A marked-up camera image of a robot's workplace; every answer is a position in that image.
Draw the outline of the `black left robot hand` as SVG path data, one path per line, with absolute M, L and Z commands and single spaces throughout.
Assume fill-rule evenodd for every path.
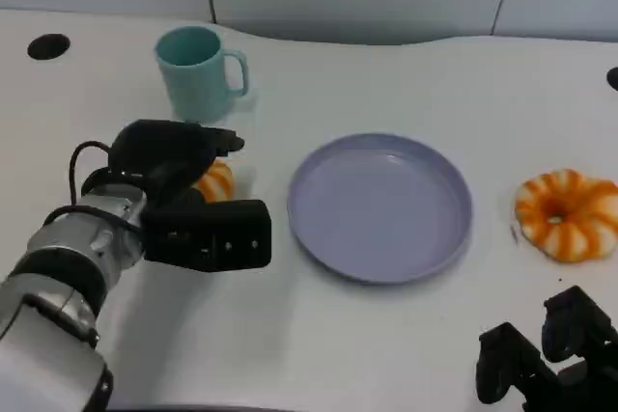
M 137 183 L 147 199 L 165 205 L 189 190 L 207 203 L 235 194 L 231 168 L 222 161 L 244 140 L 230 129 L 196 123 L 139 120 L 119 133 L 108 152 L 108 168 Z

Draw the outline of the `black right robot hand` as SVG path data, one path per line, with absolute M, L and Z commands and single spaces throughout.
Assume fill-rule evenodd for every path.
M 494 404 L 514 387 L 524 411 L 615 411 L 617 329 L 579 286 L 544 302 L 542 348 L 504 322 L 479 337 L 476 394 Z

